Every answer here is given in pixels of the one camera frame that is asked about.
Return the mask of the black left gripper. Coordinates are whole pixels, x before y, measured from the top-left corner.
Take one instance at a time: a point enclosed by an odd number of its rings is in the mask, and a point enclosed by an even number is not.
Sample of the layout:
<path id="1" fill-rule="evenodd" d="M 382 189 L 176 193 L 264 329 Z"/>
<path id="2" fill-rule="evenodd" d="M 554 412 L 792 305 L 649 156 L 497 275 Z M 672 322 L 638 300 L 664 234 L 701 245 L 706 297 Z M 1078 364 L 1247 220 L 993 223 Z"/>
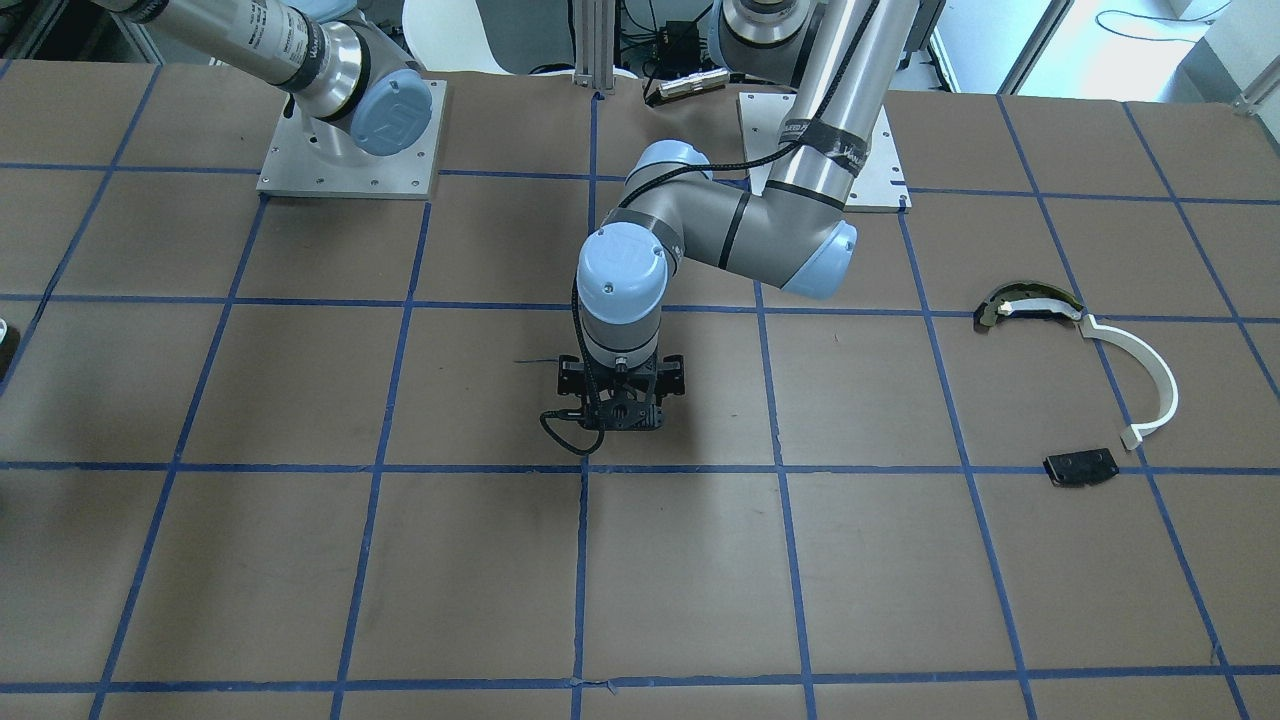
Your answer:
<path id="1" fill-rule="evenodd" d="M 653 356 L 625 372 L 609 369 L 593 357 L 584 363 L 580 357 L 562 354 L 557 359 L 557 393 L 572 395 L 585 404 L 589 397 L 588 370 L 596 392 L 609 397 L 625 396 L 660 406 L 668 396 L 685 395 L 685 356 L 681 354 L 662 359 Z"/>

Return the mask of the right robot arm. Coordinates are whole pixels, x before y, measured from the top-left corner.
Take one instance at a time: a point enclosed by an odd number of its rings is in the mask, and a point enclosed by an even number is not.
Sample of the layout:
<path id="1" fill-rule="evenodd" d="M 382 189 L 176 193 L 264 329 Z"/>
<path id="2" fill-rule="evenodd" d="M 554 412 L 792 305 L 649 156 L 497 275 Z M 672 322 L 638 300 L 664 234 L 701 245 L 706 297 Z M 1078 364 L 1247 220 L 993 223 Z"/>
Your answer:
<path id="1" fill-rule="evenodd" d="M 289 94 L 308 117 L 374 156 L 420 140 L 433 119 L 416 60 L 356 1 L 102 1 Z"/>

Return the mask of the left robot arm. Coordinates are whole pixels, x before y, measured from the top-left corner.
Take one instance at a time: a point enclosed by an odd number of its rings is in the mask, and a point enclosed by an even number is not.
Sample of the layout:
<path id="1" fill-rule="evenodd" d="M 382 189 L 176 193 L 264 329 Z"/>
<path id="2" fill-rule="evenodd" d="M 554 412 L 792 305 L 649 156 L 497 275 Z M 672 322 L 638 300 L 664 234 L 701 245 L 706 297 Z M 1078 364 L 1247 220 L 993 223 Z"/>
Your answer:
<path id="1" fill-rule="evenodd" d="M 585 238 L 573 278 L 577 357 L 558 391 L 588 398 L 636 378 L 673 386 L 657 365 L 660 310 L 685 260 L 828 299 L 856 242 L 845 205 L 918 13 L 915 1 L 717 1 L 716 63 L 794 90 L 760 192 L 714 181 L 692 145 L 663 140 L 637 159 L 623 199 Z"/>

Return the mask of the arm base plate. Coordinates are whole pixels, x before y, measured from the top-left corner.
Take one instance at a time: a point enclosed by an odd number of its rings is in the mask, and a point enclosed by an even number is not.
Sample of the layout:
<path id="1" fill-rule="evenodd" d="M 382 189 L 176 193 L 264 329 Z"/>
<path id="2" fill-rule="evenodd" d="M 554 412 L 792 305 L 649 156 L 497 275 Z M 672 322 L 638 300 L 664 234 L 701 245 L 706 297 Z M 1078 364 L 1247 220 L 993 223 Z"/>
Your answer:
<path id="1" fill-rule="evenodd" d="M 742 147 L 748 160 L 763 158 L 777 149 L 780 127 L 792 108 L 791 94 L 739 94 L 739 118 Z M 870 137 L 865 165 L 854 181 L 845 202 L 850 213 L 900 211 L 911 200 L 902 173 L 893 132 L 886 108 L 881 108 Z"/>
<path id="2" fill-rule="evenodd" d="M 448 82 L 429 79 L 431 120 L 406 150 L 374 156 L 288 99 L 262 161 L 259 192 L 293 199 L 429 200 L 436 178 Z"/>

